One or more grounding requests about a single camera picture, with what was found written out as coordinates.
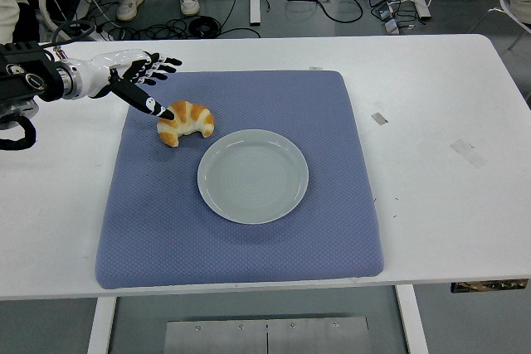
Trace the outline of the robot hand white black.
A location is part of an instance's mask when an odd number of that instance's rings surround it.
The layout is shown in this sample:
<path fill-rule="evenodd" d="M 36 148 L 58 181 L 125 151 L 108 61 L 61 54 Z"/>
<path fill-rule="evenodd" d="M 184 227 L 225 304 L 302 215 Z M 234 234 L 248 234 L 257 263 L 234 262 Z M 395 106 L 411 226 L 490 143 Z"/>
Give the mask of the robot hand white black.
<path fill-rule="evenodd" d="M 145 114 L 174 119 L 173 112 L 139 86 L 166 80 L 182 64 L 180 60 L 157 52 L 132 49 L 106 53 L 74 64 L 80 72 L 84 96 L 96 99 L 113 93 Z"/>

